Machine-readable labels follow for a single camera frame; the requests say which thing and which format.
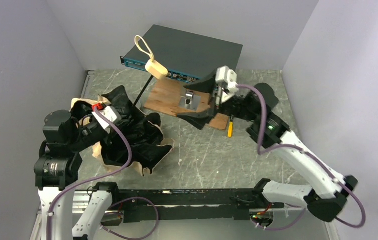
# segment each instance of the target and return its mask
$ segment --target metal bracket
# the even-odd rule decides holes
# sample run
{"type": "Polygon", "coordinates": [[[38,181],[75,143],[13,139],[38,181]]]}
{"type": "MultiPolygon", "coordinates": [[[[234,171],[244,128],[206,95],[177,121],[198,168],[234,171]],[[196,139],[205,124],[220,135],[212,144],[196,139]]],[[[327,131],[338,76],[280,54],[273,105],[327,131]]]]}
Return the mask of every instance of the metal bracket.
{"type": "Polygon", "coordinates": [[[179,107],[196,111],[198,109],[201,97],[195,95],[192,91],[186,90],[184,95],[180,96],[179,107]]]}

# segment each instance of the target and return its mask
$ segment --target gray wall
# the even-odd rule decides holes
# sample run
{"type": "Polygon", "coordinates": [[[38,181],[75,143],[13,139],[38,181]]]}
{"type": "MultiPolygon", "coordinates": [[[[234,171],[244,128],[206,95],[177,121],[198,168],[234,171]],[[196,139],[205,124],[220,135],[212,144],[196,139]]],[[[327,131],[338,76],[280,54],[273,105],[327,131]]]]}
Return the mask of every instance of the gray wall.
{"type": "MultiPolygon", "coordinates": [[[[305,143],[359,180],[367,223],[337,224],[341,239],[378,239],[378,1],[320,0],[283,81],[305,143]]],[[[359,222],[352,199],[341,218],[359,222]]]]}
{"type": "Polygon", "coordinates": [[[120,68],[152,24],[243,44],[239,69],[282,69],[318,0],[48,0],[86,70],[120,68]]]}
{"type": "Polygon", "coordinates": [[[29,239],[43,119],[68,109],[84,70],[44,0],[0,1],[0,239],[29,239]]]}

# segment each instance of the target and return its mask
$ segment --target table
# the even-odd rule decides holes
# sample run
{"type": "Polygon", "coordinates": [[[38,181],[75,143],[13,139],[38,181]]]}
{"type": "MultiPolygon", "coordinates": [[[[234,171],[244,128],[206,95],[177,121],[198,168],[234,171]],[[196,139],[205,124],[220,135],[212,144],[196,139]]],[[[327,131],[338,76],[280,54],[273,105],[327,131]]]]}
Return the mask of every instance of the table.
{"type": "MultiPolygon", "coordinates": [[[[267,83],[279,99],[273,112],[283,119],[297,133],[293,113],[287,98],[280,71],[237,70],[237,82],[255,85],[267,83]]],[[[119,85],[124,85],[129,97],[136,98],[149,74],[135,69],[98,70],[85,89],[84,98],[97,99],[119,85]]],[[[144,103],[155,84],[151,82],[141,98],[144,103]]],[[[152,175],[141,177],[133,169],[125,169],[117,175],[102,179],[103,182],[117,182],[121,189],[224,189],[252,188],[262,178],[279,183],[306,184],[304,179],[287,163],[273,153],[257,156],[256,144],[245,129],[249,122],[234,119],[233,136],[226,131],[205,127],[197,130],[183,120],[161,114],[162,131],[165,138],[175,140],[173,151],[155,168],[152,175]]],[[[83,164],[79,179],[105,174],[98,160],[91,156],[91,148],[81,153],[83,164]]],[[[84,190],[94,182],[82,185],[84,190]]]]}

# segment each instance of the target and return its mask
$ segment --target wooden board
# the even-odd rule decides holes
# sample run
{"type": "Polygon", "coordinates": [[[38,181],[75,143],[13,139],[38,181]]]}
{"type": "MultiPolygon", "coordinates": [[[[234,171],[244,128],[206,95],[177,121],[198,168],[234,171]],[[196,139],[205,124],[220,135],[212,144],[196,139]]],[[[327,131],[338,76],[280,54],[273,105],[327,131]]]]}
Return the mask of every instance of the wooden board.
{"type": "MultiPolygon", "coordinates": [[[[193,112],[178,106],[184,84],[186,83],[172,79],[157,80],[144,107],[170,116],[176,116],[176,114],[179,113],[193,112]]],[[[201,97],[196,112],[202,112],[209,108],[209,94],[196,91],[193,93],[201,97]]],[[[209,126],[219,130],[225,130],[227,122],[228,116],[219,113],[209,122],[209,126]]]]}

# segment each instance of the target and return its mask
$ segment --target beige loop strap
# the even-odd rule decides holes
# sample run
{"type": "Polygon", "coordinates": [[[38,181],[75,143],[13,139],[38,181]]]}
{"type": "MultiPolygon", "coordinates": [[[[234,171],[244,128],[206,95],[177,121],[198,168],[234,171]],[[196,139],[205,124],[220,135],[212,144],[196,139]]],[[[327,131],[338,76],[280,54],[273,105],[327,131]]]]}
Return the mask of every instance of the beige loop strap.
{"type": "Polygon", "coordinates": [[[153,53],[151,51],[151,49],[149,48],[148,44],[145,42],[145,40],[139,36],[139,35],[136,35],[134,37],[134,44],[136,45],[136,47],[139,49],[139,51],[141,51],[142,53],[145,53],[146,55],[149,56],[149,58],[152,60],[152,62],[154,61],[154,58],[153,58],[153,53]],[[139,46],[139,39],[141,39],[143,41],[143,43],[145,44],[146,48],[148,49],[149,53],[147,53],[145,50],[143,50],[140,46],[139,46]]]}

